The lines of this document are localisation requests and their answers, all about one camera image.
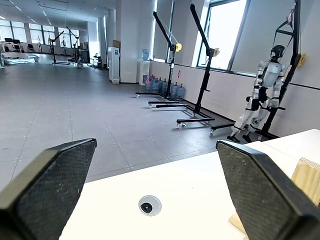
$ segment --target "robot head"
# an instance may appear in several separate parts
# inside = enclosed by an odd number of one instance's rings
[[[279,63],[285,53],[285,47],[276,45],[271,49],[271,62]]]

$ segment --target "table surface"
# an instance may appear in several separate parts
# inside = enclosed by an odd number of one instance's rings
[[[301,157],[320,163],[320,131],[247,146],[264,152],[290,178]],[[143,215],[139,200],[156,196],[162,210]],[[243,240],[218,152],[86,183],[60,240]]]

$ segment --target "black metal stand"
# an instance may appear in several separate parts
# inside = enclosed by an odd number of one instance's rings
[[[77,48],[78,47],[78,39],[79,37],[74,35],[74,33],[70,30],[70,28],[68,26],[66,26],[66,28],[69,30],[69,32],[75,37],[75,43],[73,44],[73,49],[74,49],[74,62],[78,63],[78,56],[77,56]]]
[[[57,61],[56,60],[56,54],[55,54],[55,46],[54,46],[54,42],[64,33],[65,31],[62,31],[62,33],[60,33],[55,39],[51,39],[50,40],[50,45],[51,45],[51,49],[52,49],[52,54],[53,54],[53,63],[52,64],[58,64],[58,65],[70,65],[68,62],[62,62],[62,61]]]
[[[280,95],[279,95],[279,104],[282,102],[285,93],[287,91],[288,85],[290,84],[295,71],[297,69],[299,60],[301,58],[301,55],[299,54],[299,34],[300,34],[300,15],[301,15],[301,0],[295,0],[295,7],[294,7],[294,27],[292,28],[293,31],[284,31],[281,30],[281,28],[285,25],[287,25],[289,22],[288,20],[286,20],[283,24],[281,24],[277,30],[275,31],[275,34],[279,33],[279,34],[284,34],[284,35],[289,35],[292,36],[293,38],[293,53],[292,53],[292,57],[291,57],[291,61],[290,61],[290,65],[291,68],[284,80],[284,83],[281,87],[280,90]],[[258,140],[261,140],[262,136],[270,138],[270,139],[274,139],[275,135],[269,133],[272,121],[274,120],[276,113],[278,110],[286,110],[283,107],[272,107],[270,108],[270,114],[268,119],[266,120],[265,124],[263,125],[262,130],[257,130],[256,132],[259,134],[258,136]],[[219,125],[219,126],[212,126],[211,127],[211,133],[213,133],[215,130],[217,129],[222,129],[222,128],[228,128],[228,127],[232,127],[234,124],[228,123],[228,124],[223,124],[223,125]]]
[[[194,4],[191,4],[190,10],[191,10],[192,16],[194,18],[195,24],[196,24],[196,26],[197,26],[200,34],[201,34],[202,41],[203,41],[203,43],[205,45],[206,55],[209,57],[208,63],[207,63],[206,68],[205,68],[205,72],[204,72],[204,76],[203,76],[202,85],[201,85],[201,88],[200,88],[200,93],[199,93],[199,96],[198,96],[198,100],[197,100],[197,102],[196,102],[194,107],[191,107],[191,106],[186,105],[186,104],[178,104],[178,105],[165,104],[165,105],[157,105],[156,106],[157,108],[171,108],[171,107],[175,107],[175,106],[177,106],[177,107],[186,107],[187,110],[191,110],[193,112],[192,113],[193,116],[199,115],[200,117],[202,117],[202,118],[177,119],[176,120],[176,124],[177,124],[178,128],[180,128],[181,126],[182,127],[186,126],[186,123],[195,123],[195,122],[202,123],[202,122],[210,122],[210,121],[214,121],[215,120],[215,118],[212,118],[209,115],[201,112],[201,102],[202,102],[202,98],[204,96],[204,93],[205,93],[205,91],[210,92],[210,90],[208,90],[207,87],[208,87],[208,82],[209,82],[209,77],[210,77],[211,61],[212,61],[212,58],[214,56],[215,50],[213,48],[209,47],[209,43],[207,41],[206,35],[204,33],[204,30],[201,27],[200,20],[199,20],[199,17],[197,15],[196,7],[195,7]]]
[[[286,91],[288,89],[288,86],[295,74],[295,71],[297,69],[298,63],[300,61],[301,55],[299,54],[299,34],[300,34],[300,15],[301,15],[301,0],[295,0],[295,8],[294,8],[294,29],[292,32],[289,31],[283,31],[280,30],[279,28],[276,30],[277,33],[289,35],[293,37],[293,52],[292,52],[292,57],[290,61],[291,68],[288,72],[288,75],[286,76],[284,83],[281,87],[280,90],[280,95],[279,95],[279,104],[282,102]],[[268,119],[266,120],[265,124],[263,125],[262,130],[259,132],[261,135],[266,136],[269,135],[269,130],[272,124],[272,121],[274,120],[276,113],[278,110],[283,110],[281,107],[279,108],[271,108],[270,109],[270,114]]]
[[[170,101],[149,101],[148,102],[149,107],[151,107],[152,104],[177,104],[179,102],[170,97],[170,88],[171,88],[172,76],[173,76],[173,73],[174,73],[175,53],[176,53],[177,46],[171,42],[168,34],[166,33],[166,30],[165,30],[164,26],[162,25],[158,15],[157,15],[157,13],[155,11],[153,12],[153,16],[155,18],[156,23],[159,25],[159,28],[161,29],[166,41],[169,44],[170,51],[172,52],[172,58],[171,58],[171,63],[170,63],[170,71],[169,71],[169,78],[168,78],[168,86],[166,88],[165,93],[136,92],[135,94],[136,94],[137,98],[140,97],[140,95],[152,95],[152,96],[160,96],[160,97],[163,97],[166,100],[170,100]]]

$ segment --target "black foam pad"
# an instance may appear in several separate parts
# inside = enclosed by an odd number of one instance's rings
[[[266,154],[229,141],[216,147],[250,240],[320,239],[320,210]]]
[[[59,239],[78,202],[96,147],[95,139],[86,139],[42,152],[0,193],[0,225],[18,234],[17,239]]]

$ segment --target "robot leg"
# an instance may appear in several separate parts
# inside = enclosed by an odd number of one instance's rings
[[[240,143],[240,140],[236,138],[236,135],[238,133],[240,133],[243,129],[244,126],[249,122],[250,118],[252,117],[252,115],[254,114],[254,110],[250,110],[248,108],[245,109],[244,114],[242,116],[240,116],[237,121],[235,122],[234,126],[231,127],[232,129],[232,133],[230,136],[227,136],[227,139],[236,142],[236,143]]]
[[[252,143],[252,140],[250,139],[250,134],[254,133],[256,130],[258,130],[259,125],[261,122],[266,118],[266,116],[269,113],[268,105],[269,105],[270,99],[268,98],[263,104],[262,107],[259,110],[259,113],[256,117],[253,117],[251,120],[251,124],[248,127],[248,133],[243,135],[243,139],[246,140],[248,143]]]

